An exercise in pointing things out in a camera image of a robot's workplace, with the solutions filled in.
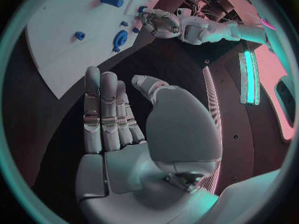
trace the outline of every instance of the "teal light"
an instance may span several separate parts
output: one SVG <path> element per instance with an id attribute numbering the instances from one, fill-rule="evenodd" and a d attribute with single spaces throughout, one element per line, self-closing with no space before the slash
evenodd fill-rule
<path id="1" fill-rule="evenodd" d="M 254 103 L 254 71 L 253 71 L 253 64 L 252 59 L 249 51 L 244 52 L 245 59 L 246 59 L 246 66 L 247 66 L 247 103 L 253 104 Z"/>

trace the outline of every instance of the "white board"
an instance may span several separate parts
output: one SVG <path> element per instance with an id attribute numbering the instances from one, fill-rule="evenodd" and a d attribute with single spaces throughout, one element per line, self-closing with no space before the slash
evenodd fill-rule
<path id="1" fill-rule="evenodd" d="M 124 0 L 114 7 L 100 0 L 46 0 L 27 24 L 26 37 L 35 64 L 50 90 L 59 99 L 85 74 L 116 53 L 113 40 L 120 30 L 128 32 L 121 51 L 131 47 L 137 37 L 134 27 L 141 5 L 154 7 L 158 0 Z M 126 21 L 129 26 L 121 26 Z M 86 34 L 75 38 L 77 31 Z"/>

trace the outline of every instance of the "cyan led light strip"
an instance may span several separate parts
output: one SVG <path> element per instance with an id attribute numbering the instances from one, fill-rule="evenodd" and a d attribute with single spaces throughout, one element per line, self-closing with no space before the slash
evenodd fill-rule
<path id="1" fill-rule="evenodd" d="M 239 53 L 241 71 L 242 104 L 258 105 L 260 103 L 260 76 L 255 53 L 245 51 Z"/>

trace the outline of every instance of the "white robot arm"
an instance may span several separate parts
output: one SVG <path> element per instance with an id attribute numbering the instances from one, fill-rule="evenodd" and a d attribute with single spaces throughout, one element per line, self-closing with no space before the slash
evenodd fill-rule
<path id="1" fill-rule="evenodd" d="M 176 16 L 169 12 L 148 8 L 140 9 L 140 16 L 145 28 L 157 38 L 178 37 L 181 41 L 193 45 L 217 42 L 222 38 L 231 41 L 244 39 L 269 46 L 263 28 L 240 24 L 236 21 L 220 23 L 198 16 Z"/>

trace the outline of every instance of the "blue plastic part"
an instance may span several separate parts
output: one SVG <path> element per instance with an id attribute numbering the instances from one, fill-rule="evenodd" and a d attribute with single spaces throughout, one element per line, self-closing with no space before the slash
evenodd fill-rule
<path id="1" fill-rule="evenodd" d="M 147 8 L 147 6 L 140 6 L 138 12 L 143 12 L 143 9 Z"/>
<path id="2" fill-rule="evenodd" d="M 124 45 L 127 39 L 128 33 L 125 30 L 121 30 L 119 33 L 117 33 L 113 40 L 113 51 L 120 52 L 120 46 Z"/>
<path id="3" fill-rule="evenodd" d="M 128 23 L 125 22 L 125 21 L 122 21 L 122 22 L 121 22 L 121 25 L 122 25 L 122 26 L 128 26 Z"/>
<path id="4" fill-rule="evenodd" d="M 101 0 L 101 2 L 116 7 L 121 7 L 124 4 L 124 0 Z"/>
<path id="5" fill-rule="evenodd" d="M 139 33 L 140 30 L 139 30 L 137 27 L 134 27 L 134 28 L 133 28 L 133 32 L 134 32 L 134 33 Z"/>
<path id="6" fill-rule="evenodd" d="M 85 38 L 85 33 L 82 32 L 82 31 L 77 31 L 77 32 L 75 33 L 75 37 L 76 37 L 78 40 L 82 41 L 82 40 Z"/>

